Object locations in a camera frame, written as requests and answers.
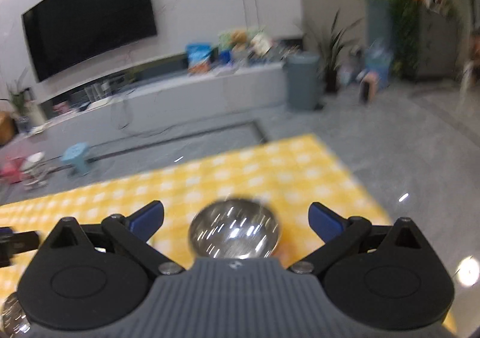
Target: black floor border line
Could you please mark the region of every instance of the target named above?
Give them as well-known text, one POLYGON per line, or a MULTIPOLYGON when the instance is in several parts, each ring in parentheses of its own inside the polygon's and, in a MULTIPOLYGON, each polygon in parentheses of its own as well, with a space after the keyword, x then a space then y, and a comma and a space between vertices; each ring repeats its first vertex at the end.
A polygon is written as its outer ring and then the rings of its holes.
POLYGON ((450 127, 454 128, 456 131, 461 133, 464 137, 469 139, 474 145, 480 148, 480 136, 477 135, 474 131, 472 131, 469 127, 467 127, 464 123, 457 120, 453 116, 451 116, 446 110, 441 109, 439 106, 435 105, 434 103, 428 101, 423 95, 411 95, 409 98, 414 103, 420 106, 421 108, 428 110, 434 116, 438 117, 440 120, 447 123, 450 127))
MULTIPOLYGON (((249 120, 249 121, 242 121, 242 122, 234 123, 234 124, 228 124, 228 125, 224 125, 224 126, 217 127, 217 128, 209 128, 209 129, 206 129, 206 130, 201 130, 201 131, 197 131, 197 132, 194 132, 194 133, 188 133, 188 134, 185 134, 185 135, 179 135, 179 136, 176 136, 176 137, 173 137, 173 138, 164 139, 164 140, 157 141, 157 142, 146 143, 144 145, 137 145, 137 146, 130 147, 130 148, 120 150, 120 151, 114 151, 114 152, 111 152, 111 153, 102 154, 102 155, 99 155, 99 156, 88 159, 88 162, 89 163, 94 163, 94 162, 97 162, 97 161, 101 161, 102 159, 118 157, 120 155, 128 154, 128 153, 131 153, 131 152, 145 150, 147 148, 151 148, 151 147, 155 147, 155 146, 159 146, 159 145, 165 145, 167 143, 177 142, 177 141, 185 140, 185 139, 191 139, 191 138, 199 137, 199 136, 202 136, 202 135, 208 135, 208 134, 212 134, 212 133, 222 132, 222 131, 225 131, 225 130, 232 130, 232 129, 241 128, 241 127, 250 127, 253 130, 253 133, 255 134, 255 136, 260 140, 260 142, 259 142, 260 145, 263 145, 263 144, 265 144, 269 141, 267 136, 265 135, 265 132, 263 131, 263 129, 259 125, 258 121, 257 120, 249 120)), ((62 170, 69 169, 69 168, 71 168, 71 165, 58 166, 58 167, 52 169, 50 171, 50 173, 56 173, 58 171, 62 171, 62 170)))

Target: black tv screen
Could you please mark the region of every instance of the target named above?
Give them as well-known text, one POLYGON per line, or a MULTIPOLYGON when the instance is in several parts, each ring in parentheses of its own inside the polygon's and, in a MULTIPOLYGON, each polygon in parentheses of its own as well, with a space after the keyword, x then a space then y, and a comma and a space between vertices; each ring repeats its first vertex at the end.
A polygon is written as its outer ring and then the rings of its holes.
POLYGON ((22 18, 39 81, 157 34, 151 0, 43 0, 22 18))

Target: screw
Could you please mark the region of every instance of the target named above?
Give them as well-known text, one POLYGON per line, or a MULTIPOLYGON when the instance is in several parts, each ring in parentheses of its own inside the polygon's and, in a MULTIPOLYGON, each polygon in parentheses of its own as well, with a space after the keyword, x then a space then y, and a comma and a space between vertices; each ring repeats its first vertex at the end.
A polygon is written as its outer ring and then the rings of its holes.
POLYGON ((160 264, 158 270, 161 274, 169 276, 180 273, 182 271, 182 267, 175 262, 164 262, 160 264))
POLYGON ((308 261, 298 261, 291 266, 291 270, 297 274, 308 274, 313 272, 314 264, 308 261))

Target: metal bowl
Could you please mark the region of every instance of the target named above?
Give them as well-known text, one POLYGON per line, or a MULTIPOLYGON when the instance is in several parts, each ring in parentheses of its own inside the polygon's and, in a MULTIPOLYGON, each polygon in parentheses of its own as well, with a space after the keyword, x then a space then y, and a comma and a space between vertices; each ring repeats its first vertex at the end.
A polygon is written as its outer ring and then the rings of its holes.
POLYGON ((264 205, 230 199, 202 209, 191 222, 188 238, 201 257, 268 257, 277 246, 280 227, 264 205))

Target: trash can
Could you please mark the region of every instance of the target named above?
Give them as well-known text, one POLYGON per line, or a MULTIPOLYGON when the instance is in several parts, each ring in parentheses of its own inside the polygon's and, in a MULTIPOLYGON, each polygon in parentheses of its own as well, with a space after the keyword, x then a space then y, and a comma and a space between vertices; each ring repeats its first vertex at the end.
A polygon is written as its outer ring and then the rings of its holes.
POLYGON ((301 52, 289 55, 286 59, 284 67, 287 70, 289 107, 296 110, 314 110, 323 94, 323 72, 319 71, 320 57, 310 52, 301 52))

